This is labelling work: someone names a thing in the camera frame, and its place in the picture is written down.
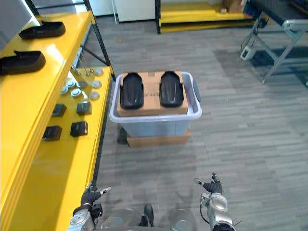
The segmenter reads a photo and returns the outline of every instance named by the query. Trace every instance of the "cardboard box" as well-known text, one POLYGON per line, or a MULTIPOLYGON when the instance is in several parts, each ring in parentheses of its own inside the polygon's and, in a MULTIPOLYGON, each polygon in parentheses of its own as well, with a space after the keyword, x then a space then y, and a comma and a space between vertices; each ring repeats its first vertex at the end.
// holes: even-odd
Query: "cardboard box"
POLYGON ((132 148, 155 147, 164 145, 183 145, 187 143, 190 130, 181 136, 152 136, 152 137, 127 137, 127 142, 132 148))
POLYGON ((242 13, 242 0, 224 0, 223 6, 227 8, 228 13, 242 13))
MULTIPOLYGON (((188 110, 188 102, 186 98, 185 88, 183 86, 184 101, 180 107, 167 108, 160 105, 159 102, 159 83, 160 78, 164 74, 164 71, 157 72, 138 72, 138 75, 142 78, 144 102, 143 106, 138 109, 126 110, 121 108, 120 97, 117 104, 117 112, 122 117, 127 116, 159 116, 159 115, 172 115, 172 114, 186 114, 188 110)), ((183 82, 180 71, 175 71, 180 77, 180 82, 183 82)), ((121 79, 121 85, 123 85, 123 78, 127 75, 127 72, 123 73, 121 79)))

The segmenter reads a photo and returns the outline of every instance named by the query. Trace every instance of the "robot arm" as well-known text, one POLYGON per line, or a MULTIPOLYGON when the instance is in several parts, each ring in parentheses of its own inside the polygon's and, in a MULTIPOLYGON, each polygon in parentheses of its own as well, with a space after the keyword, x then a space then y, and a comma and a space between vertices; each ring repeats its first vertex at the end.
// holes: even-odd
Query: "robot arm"
POLYGON ((211 227, 211 231, 235 231, 231 216, 229 215, 228 201, 222 195, 222 185, 215 173, 212 175, 213 181, 202 182, 195 178, 194 181, 203 186, 210 194, 202 193, 200 198, 200 213, 203 220, 211 227), (207 207, 207 221, 202 214, 202 206, 207 207))
POLYGON ((90 183, 81 196, 80 206, 73 212, 73 218, 67 231, 92 231, 95 228, 95 219, 99 218, 102 213, 102 205, 93 204, 102 195, 107 194, 111 187, 97 192, 97 188, 90 183))

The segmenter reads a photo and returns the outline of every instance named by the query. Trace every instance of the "bin handle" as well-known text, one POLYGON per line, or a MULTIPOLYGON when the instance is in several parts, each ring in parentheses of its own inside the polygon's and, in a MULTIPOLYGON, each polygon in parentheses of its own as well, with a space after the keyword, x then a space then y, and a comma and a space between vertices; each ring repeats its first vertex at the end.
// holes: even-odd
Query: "bin handle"
POLYGON ((194 91, 194 93, 195 93, 195 95, 196 95, 196 97, 197 97, 197 100, 199 101, 199 103, 201 102, 201 96, 200 96, 200 91, 199 91, 199 88, 198 88, 198 84, 197 84, 197 82, 196 82, 196 80, 195 79, 193 79, 193 82, 192 82, 193 84, 193 91, 194 91))

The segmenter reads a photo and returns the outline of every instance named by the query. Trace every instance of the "yellow shelf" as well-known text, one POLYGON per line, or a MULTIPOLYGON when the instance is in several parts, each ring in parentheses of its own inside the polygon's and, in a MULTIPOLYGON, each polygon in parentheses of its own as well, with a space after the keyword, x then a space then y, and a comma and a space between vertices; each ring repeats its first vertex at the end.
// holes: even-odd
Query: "yellow shelf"
POLYGON ((92 20, 92 13, 43 15, 61 21, 66 32, 56 38, 22 40, 16 35, 3 49, 41 51, 45 66, 34 73, 0 78, 1 90, 1 230, 7 230, 21 189, 61 87, 92 20))
POLYGON ((160 24, 246 20, 243 13, 220 13, 221 6, 202 3, 161 4, 160 24))
POLYGON ((69 227, 72 213, 80 206, 81 195, 93 177, 111 79, 111 67, 103 70, 100 77, 94 74, 87 77, 83 69, 79 69, 81 76, 75 76, 78 81, 88 82, 83 90, 86 95, 93 90, 100 94, 98 100, 90 100, 91 115, 76 113, 82 96, 75 99, 69 91, 59 97, 57 103, 65 104, 67 109, 63 117, 49 117, 48 126, 59 125, 63 129, 60 139, 40 142, 9 230, 26 227, 27 230, 64 231, 69 227), (102 87, 92 89, 94 79, 100 80, 102 87), (70 135, 71 123, 79 121, 88 123, 88 134, 74 138, 70 135))
POLYGON ((226 27, 236 27, 236 26, 252 26, 254 22, 204 22, 196 24, 186 24, 186 25, 163 25, 160 30, 161 33, 176 32, 184 30, 202 30, 202 29, 214 29, 214 28, 226 28, 226 27))

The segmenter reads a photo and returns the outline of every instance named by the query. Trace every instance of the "plastic storage bin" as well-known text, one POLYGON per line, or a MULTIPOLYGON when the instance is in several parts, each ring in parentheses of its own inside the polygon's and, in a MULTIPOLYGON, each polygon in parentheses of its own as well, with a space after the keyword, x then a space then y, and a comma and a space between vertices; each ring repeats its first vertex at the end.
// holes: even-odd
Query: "plastic storage bin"
POLYGON ((202 109, 194 92, 192 75, 188 72, 181 73, 188 100, 187 114, 120 117, 116 110, 122 78, 122 75, 119 75, 116 78, 115 91, 109 113, 111 121, 121 124, 131 137, 177 136, 184 134, 190 122, 202 115, 202 109))

